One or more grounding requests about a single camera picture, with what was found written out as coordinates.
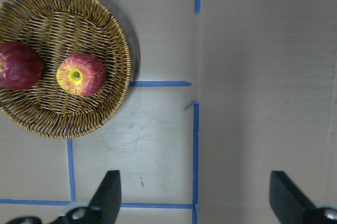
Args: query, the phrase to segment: red and yellow apple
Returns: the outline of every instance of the red and yellow apple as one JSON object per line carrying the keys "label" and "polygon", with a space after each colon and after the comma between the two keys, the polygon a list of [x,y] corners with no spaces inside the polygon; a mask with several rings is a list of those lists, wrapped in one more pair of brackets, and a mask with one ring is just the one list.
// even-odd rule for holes
{"label": "red and yellow apple", "polygon": [[103,63],[89,54],[73,53],[58,67],[56,79],[66,92],[89,96],[95,94],[105,80]]}
{"label": "red and yellow apple", "polygon": [[6,42],[0,45],[0,87],[7,90],[24,90],[41,78],[43,62],[28,45]]}

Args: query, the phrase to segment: round brown basket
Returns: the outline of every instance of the round brown basket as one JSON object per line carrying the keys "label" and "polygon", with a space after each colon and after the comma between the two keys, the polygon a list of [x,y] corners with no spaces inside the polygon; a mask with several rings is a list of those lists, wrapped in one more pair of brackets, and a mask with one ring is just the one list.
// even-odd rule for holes
{"label": "round brown basket", "polygon": [[[5,0],[0,5],[0,43],[19,41],[44,62],[44,73],[22,91],[0,89],[1,110],[38,135],[67,139],[103,126],[123,102],[131,75],[122,28],[98,0]],[[97,57],[106,79],[91,96],[74,96],[57,83],[56,71],[71,53]]]}

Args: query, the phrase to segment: woven basket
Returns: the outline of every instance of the woven basket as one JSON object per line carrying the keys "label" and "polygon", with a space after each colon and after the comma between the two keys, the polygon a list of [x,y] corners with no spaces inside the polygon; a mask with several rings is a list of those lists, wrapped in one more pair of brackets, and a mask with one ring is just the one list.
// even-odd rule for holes
{"label": "woven basket", "polygon": [[[0,89],[1,110],[38,135],[67,139],[103,126],[123,102],[131,75],[126,37],[98,0],[5,0],[0,5],[0,43],[19,41],[44,62],[44,73],[27,90]],[[91,96],[74,96],[57,83],[56,71],[71,53],[97,57],[106,80]]]}

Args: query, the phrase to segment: apple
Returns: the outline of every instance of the apple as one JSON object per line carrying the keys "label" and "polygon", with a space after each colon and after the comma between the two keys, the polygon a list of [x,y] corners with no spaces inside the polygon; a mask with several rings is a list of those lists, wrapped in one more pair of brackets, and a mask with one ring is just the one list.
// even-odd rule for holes
{"label": "apple", "polygon": [[41,78],[43,62],[28,45],[6,42],[0,45],[0,87],[7,90],[24,90]]}
{"label": "apple", "polygon": [[56,79],[66,92],[89,96],[95,94],[105,80],[103,63],[89,54],[73,53],[58,67]]}

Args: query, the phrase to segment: yellow apple center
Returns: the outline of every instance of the yellow apple center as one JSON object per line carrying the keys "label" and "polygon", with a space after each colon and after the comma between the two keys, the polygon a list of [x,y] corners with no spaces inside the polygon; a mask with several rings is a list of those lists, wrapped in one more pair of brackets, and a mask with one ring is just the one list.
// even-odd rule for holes
{"label": "yellow apple center", "polygon": [[68,79],[73,84],[80,85],[83,80],[83,74],[79,69],[70,70]]}

